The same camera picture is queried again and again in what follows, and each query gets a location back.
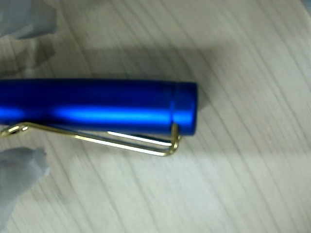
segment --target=blue metal cylinder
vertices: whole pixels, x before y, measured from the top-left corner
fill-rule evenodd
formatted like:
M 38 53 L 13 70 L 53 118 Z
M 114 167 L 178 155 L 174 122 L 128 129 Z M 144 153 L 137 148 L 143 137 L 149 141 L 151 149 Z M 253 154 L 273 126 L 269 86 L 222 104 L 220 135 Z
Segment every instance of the blue metal cylinder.
M 33 122 L 67 129 L 193 135 L 197 85 L 142 80 L 0 81 L 0 124 Z

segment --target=metal wire clip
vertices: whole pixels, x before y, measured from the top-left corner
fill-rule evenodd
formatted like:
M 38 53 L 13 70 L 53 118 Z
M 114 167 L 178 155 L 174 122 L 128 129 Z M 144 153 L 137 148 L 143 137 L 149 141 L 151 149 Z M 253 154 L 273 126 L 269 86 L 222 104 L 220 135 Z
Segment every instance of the metal wire clip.
M 147 137 L 141 135 L 132 135 L 132 134 L 123 134 L 123 133 L 115 133 L 115 132 L 106 132 L 111 136 L 116 136 L 123 139 L 130 139 L 141 143 L 148 143 L 153 145 L 158 145 L 164 147 L 163 149 L 155 148 L 152 146 L 146 146 L 139 143 L 131 143 L 125 142 L 117 139 L 106 138 L 102 136 L 92 135 L 88 133 L 82 133 L 77 131 L 70 131 L 65 129 L 60 129 L 51 126 L 45 126 L 30 122 L 22 122 L 16 125 L 9 126 L 0 132 L 0 137 L 7 137 L 16 133 L 24 132 L 28 129 L 42 130 L 51 133 L 58 133 L 62 135 L 67 135 L 76 139 L 94 142 L 102 145 L 117 147 L 126 150 L 133 150 L 137 152 L 142 152 L 146 154 L 156 155 L 156 156 L 167 156 L 173 154 L 179 145 L 179 141 L 181 136 L 178 133 L 177 124 L 172 124 L 171 128 L 171 139 L 165 140 L 157 137 Z

